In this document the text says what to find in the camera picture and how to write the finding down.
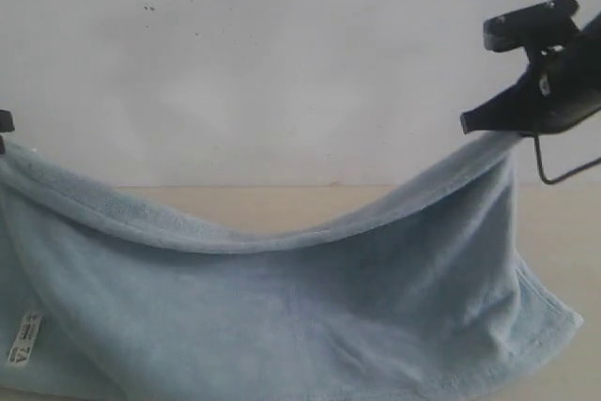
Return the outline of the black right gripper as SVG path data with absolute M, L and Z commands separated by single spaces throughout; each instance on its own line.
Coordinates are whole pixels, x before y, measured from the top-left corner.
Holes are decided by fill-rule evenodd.
M 599 16 L 579 28 L 564 47 L 525 50 L 529 80 L 520 80 L 463 112 L 459 120 L 464 134 L 558 134 L 600 111 Z

